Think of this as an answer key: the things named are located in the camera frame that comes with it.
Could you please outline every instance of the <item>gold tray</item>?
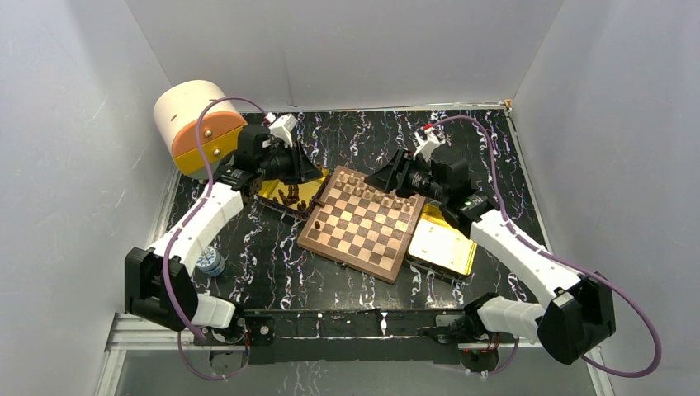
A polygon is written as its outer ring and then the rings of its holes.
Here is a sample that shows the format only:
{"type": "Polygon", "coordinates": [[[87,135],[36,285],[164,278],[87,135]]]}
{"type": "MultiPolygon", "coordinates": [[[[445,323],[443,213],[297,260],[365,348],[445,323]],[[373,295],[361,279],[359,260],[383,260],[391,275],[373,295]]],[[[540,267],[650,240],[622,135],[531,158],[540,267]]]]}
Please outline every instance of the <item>gold tray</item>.
{"type": "Polygon", "coordinates": [[[298,210],[296,204],[284,205],[282,204],[282,199],[278,190],[282,192],[287,192],[287,185],[279,180],[268,180],[262,184],[260,192],[256,196],[258,201],[279,212],[294,216],[299,220],[306,220],[311,215],[311,211],[314,209],[316,204],[314,199],[321,196],[324,192],[326,181],[328,180],[328,169],[322,169],[321,172],[324,174],[320,179],[309,181],[308,183],[299,185],[299,202],[303,200],[306,201],[306,210],[298,210]]]}
{"type": "Polygon", "coordinates": [[[425,205],[409,246],[409,262],[462,280],[471,274],[476,243],[451,227],[435,205],[425,205]]]}

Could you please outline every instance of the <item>chess square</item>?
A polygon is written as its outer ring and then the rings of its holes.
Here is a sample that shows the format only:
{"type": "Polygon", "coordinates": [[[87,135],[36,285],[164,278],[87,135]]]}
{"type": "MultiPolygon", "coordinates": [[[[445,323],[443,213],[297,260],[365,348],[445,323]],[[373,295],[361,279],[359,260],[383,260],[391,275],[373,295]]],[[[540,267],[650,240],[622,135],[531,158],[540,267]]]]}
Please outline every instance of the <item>chess square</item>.
{"type": "Polygon", "coordinates": [[[407,229],[409,229],[409,225],[404,223],[403,221],[397,221],[396,224],[394,224],[394,229],[398,229],[399,231],[406,232],[407,229]]]}
{"type": "Polygon", "coordinates": [[[394,229],[389,227],[388,225],[382,225],[381,231],[379,233],[389,237],[393,231],[394,231],[394,229]]]}
{"type": "Polygon", "coordinates": [[[370,262],[372,264],[379,264],[381,262],[381,254],[372,252],[370,255],[370,262]]]}
{"type": "Polygon", "coordinates": [[[356,244],[350,245],[348,248],[348,253],[352,254],[353,256],[357,256],[360,254],[360,251],[362,250],[361,246],[358,246],[356,244]]]}
{"type": "Polygon", "coordinates": [[[382,245],[381,243],[378,243],[378,244],[374,245],[374,248],[372,249],[372,251],[374,253],[383,255],[385,249],[386,249],[386,246],[382,245]]]}
{"type": "Polygon", "coordinates": [[[329,246],[330,247],[337,248],[339,244],[340,244],[340,239],[335,238],[335,237],[330,237],[330,239],[329,239],[329,246]]]}
{"type": "Polygon", "coordinates": [[[386,257],[388,257],[388,258],[393,259],[394,257],[396,257],[396,250],[393,249],[393,248],[391,248],[391,247],[388,247],[388,246],[387,246],[387,247],[384,249],[384,255],[385,255],[386,257]]]}
{"type": "Polygon", "coordinates": [[[319,238],[321,235],[321,232],[318,229],[310,229],[309,230],[309,238],[316,240],[319,238]]]}
{"type": "Polygon", "coordinates": [[[319,236],[319,238],[316,239],[316,242],[321,243],[323,245],[328,245],[328,240],[331,238],[332,237],[329,233],[321,233],[321,236],[319,236]]]}
{"type": "Polygon", "coordinates": [[[336,224],[336,227],[338,227],[339,229],[348,229],[349,224],[349,221],[340,219],[338,220],[338,224],[336,224]]]}
{"type": "Polygon", "coordinates": [[[354,237],[352,237],[352,244],[353,245],[362,246],[364,244],[364,242],[365,242],[364,237],[361,237],[359,235],[355,235],[354,237]]]}
{"type": "Polygon", "coordinates": [[[379,263],[379,266],[386,269],[386,270],[390,270],[391,267],[394,266],[394,259],[388,258],[387,256],[382,256],[381,262],[379,263]]]}
{"type": "Polygon", "coordinates": [[[394,229],[393,231],[391,231],[391,237],[392,237],[393,239],[399,239],[399,240],[401,240],[401,239],[404,237],[404,232],[403,232],[403,231],[399,231],[398,229],[394,229]]]}
{"type": "Polygon", "coordinates": [[[352,242],[354,238],[355,234],[349,231],[345,231],[345,233],[343,234],[343,241],[352,242]]]}
{"type": "Polygon", "coordinates": [[[340,239],[340,238],[343,237],[343,234],[344,234],[344,233],[345,233],[345,230],[342,230],[342,229],[333,229],[333,232],[331,233],[331,235],[333,235],[335,238],[340,239]]]}
{"type": "Polygon", "coordinates": [[[360,257],[362,260],[367,262],[370,259],[370,255],[371,255],[371,250],[367,250],[363,247],[362,249],[360,249],[360,254],[358,254],[357,256],[360,257]]]}
{"type": "Polygon", "coordinates": [[[351,246],[352,245],[348,241],[340,241],[340,243],[338,244],[338,250],[347,252],[351,246]]]}
{"type": "Polygon", "coordinates": [[[389,244],[389,235],[384,235],[382,233],[379,234],[379,238],[376,239],[377,243],[381,243],[382,245],[388,245],[389,244]]]}
{"type": "Polygon", "coordinates": [[[367,249],[367,250],[370,250],[370,251],[372,249],[374,249],[374,245],[376,245],[376,243],[374,241],[369,240],[369,239],[366,239],[365,242],[362,243],[362,247],[367,249]]]}

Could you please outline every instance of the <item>wooden chessboard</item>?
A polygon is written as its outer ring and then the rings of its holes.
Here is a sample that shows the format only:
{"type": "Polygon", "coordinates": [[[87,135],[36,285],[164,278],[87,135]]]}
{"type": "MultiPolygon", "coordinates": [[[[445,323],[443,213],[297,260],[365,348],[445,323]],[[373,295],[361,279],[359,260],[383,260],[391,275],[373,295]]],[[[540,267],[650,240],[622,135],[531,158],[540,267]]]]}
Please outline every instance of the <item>wooden chessboard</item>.
{"type": "Polygon", "coordinates": [[[336,167],[298,244],[394,283],[425,198],[398,198],[364,183],[365,174],[336,167]]]}

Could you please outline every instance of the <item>black marble surface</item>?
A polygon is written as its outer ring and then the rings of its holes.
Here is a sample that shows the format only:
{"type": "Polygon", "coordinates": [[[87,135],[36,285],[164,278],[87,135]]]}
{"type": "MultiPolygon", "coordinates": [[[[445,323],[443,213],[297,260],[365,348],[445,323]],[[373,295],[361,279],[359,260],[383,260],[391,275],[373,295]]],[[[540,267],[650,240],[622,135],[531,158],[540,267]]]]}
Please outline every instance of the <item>black marble surface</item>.
{"type": "MultiPolygon", "coordinates": [[[[543,243],[502,110],[298,113],[296,133],[313,162],[330,170],[343,165],[369,174],[398,147],[414,149],[417,128],[460,113],[474,116],[490,131],[508,214],[543,243]]],[[[258,115],[246,118],[260,121],[258,115]]],[[[441,128],[439,134],[446,145],[470,160],[472,177],[482,191],[493,195],[485,142],[476,129],[457,122],[441,128]]],[[[197,181],[181,178],[170,226],[185,214],[203,188],[197,181]]],[[[215,238],[215,248],[227,261],[224,273],[208,278],[198,271],[194,276],[197,291],[239,301],[248,309],[456,308],[490,291],[534,301],[518,278],[481,247],[467,281],[443,281],[404,264],[396,283],[390,285],[298,247],[296,238],[303,227],[303,222],[252,203],[215,238]]]]}

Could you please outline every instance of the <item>white panel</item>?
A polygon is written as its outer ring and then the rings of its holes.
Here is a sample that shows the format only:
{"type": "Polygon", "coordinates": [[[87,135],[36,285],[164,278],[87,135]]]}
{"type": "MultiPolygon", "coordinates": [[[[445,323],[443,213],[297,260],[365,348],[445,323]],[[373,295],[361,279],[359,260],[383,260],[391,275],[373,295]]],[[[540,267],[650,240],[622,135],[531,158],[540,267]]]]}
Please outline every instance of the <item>white panel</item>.
{"type": "Polygon", "coordinates": [[[0,394],[92,394],[171,169],[121,0],[0,0],[0,394]]]}
{"type": "MultiPolygon", "coordinates": [[[[554,251],[621,285],[661,336],[659,370],[612,377],[615,394],[700,387],[700,3],[567,0],[513,102],[524,162],[554,251]]],[[[605,364],[652,356],[616,300],[605,364]]]]}
{"type": "Polygon", "coordinates": [[[283,3],[294,103],[343,109],[512,98],[562,1],[283,3]]]}
{"type": "Polygon", "coordinates": [[[173,83],[282,109],[501,101],[563,0],[126,0],[173,83]]]}
{"type": "MultiPolygon", "coordinates": [[[[266,109],[291,104],[274,4],[126,0],[173,85],[207,80],[266,109]]],[[[235,103],[240,110],[251,106],[235,103]]]]}

